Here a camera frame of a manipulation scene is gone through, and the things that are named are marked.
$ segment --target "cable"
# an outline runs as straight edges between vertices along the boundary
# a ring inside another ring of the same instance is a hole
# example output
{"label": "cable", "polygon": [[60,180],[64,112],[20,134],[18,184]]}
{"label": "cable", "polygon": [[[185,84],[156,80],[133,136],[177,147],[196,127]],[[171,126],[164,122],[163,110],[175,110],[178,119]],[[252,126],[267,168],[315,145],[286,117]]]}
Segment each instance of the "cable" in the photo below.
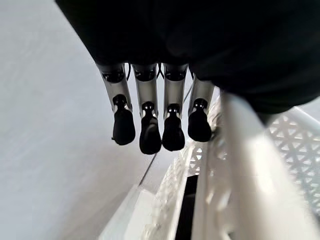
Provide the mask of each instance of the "cable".
{"label": "cable", "polygon": [[159,75],[161,74],[162,78],[165,79],[165,75],[164,75],[164,73],[163,73],[162,70],[161,70],[161,63],[160,63],[160,62],[158,63],[158,68],[159,68],[159,70],[158,70],[158,73],[157,73],[157,75],[156,75],[156,78],[158,78]]}
{"label": "cable", "polygon": [[154,162],[157,154],[158,154],[158,153],[155,153],[155,154],[153,155],[153,157],[152,157],[152,159],[151,159],[151,161],[150,161],[150,163],[149,163],[148,168],[145,170],[145,173],[144,173],[143,177],[141,178],[141,181],[139,182],[139,186],[141,186],[141,184],[144,182],[144,180],[145,180],[145,178],[146,178],[146,176],[147,176],[147,173],[149,172],[149,169],[150,169],[152,163]]}
{"label": "cable", "polygon": [[189,96],[189,94],[190,94],[190,92],[191,92],[191,89],[192,89],[192,86],[194,85],[194,83],[192,83],[191,84],[191,86],[190,86],[190,88],[189,88],[189,90],[188,90],[188,92],[186,93],[186,95],[185,95],[185,97],[184,97],[184,99],[183,99],[183,104],[185,103],[185,101],[187,100],[187,97]]}
{"label": "cable", "polygon": [[130,73],[131,73],[131,64],[128,63],[128,65],[129,65],[129,70],[128,70],[128,75],[126,76],[126,80],[127,80],[127,81],[129,80]]}
{"label": "cable", "polygon": [[189,71],[190,71],[190,74],[191,74],[191,77],[192,77],[192,80],[194,79],[195,75],[194,73],[191,71],[191,69],[189,68]]}

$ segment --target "black fabric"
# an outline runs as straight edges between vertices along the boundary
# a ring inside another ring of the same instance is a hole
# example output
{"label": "black fabric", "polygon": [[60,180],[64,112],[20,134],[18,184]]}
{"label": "black fabric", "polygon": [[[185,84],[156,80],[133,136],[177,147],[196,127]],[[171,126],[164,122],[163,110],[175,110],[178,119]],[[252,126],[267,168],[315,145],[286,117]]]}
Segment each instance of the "black fabric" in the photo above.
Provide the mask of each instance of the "black fabric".
{"label": "black fabric", "polygon": [[174,114],[164,121],[162,145],[169,151],[178,151],[185,146],[185,135],[181,129],[181,120]]}
{"label": "black fabric", "polygon": [[58,0],[98,64],[188,63],[276,114],[320,94],[320,0]]}

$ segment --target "white plastic basket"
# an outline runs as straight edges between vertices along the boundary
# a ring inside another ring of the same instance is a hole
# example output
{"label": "white plastic basket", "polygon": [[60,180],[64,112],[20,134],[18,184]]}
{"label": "white plastic basket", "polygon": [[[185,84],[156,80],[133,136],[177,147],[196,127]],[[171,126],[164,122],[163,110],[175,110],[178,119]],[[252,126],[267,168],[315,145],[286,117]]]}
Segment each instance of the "white plastic basket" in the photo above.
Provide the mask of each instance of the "white plastic basket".
{"label": "white plastic basket", "polygon": [[[219,125],[221,123],[217,121],[219,113],[220,101],[217,101],[211,107],[208,116],[211,127],[215,130],[214,139],[209,143],[189,141],[180,157],[168,169],[152,208],[152,222],[145,226],[142,239],[175,239],[186,184],[186,180],[182,178],[187,178],[185,172],[189,162],[188,176],[199,175],[200,173],[193,217],[192,239],[230,240],[234,236],[237,236],[236,239],[244,239],[244,236],[241,237],[241,234],[236,231],[237,218],[235,212],[237,208],[233,203],[233,184],[231,183],[230,166],[228,166],[226,159],[225,138],[220,131],[221,126]],[[300,193],[304,194],[312,211],[319,215],[319,122],[295,107],[275,120],[269,130],[280,155],[286,162],[292,180],[300,187]],[[298,204],[295,202],[297,200],[295,196],[292,199],[292,204]],[[305,236],[311,236],[309,239],[315,239],[314,236],[318,234],[318,229],[315,229],[315,222],[310,216],[306,216],[305,220],[308,222],[307,226],[311,229],[309,235],[306,234]],[[274,240],[278,238],[270,233],[264,234],[263,239]]]}
{"label": "white plastic basket", "polygon": [[[250,136],[253,131],[246,129],[253,128],[255,134],[264,129],[252,109],[233,95],[222,94],[222,103],[224,108],[217,100],[209,111],[212,140],[200,143],[189,139],[155,196],[134,187],[100,240],[175,239],[187,177],[193,175],[199,175],[193,240],[320,239],[319,228],[308,211],[309,206],[320,216],[320,123],[295,107],[276,119],[269,131],[264,130],[262,138],[261,132],[258,137]],[[256,155],[258,161],[264,160],[254,166]],[[241,180],[235,183],[234,176],[251,167],[262,167],[262,172],[266,167],[265,174],[273,175],[273,182],[261,176],[255,181],[250,176],[245,187]],[[296,183],[300,194],[292,183]],[[285,204],[279,205],[282,199]]]}

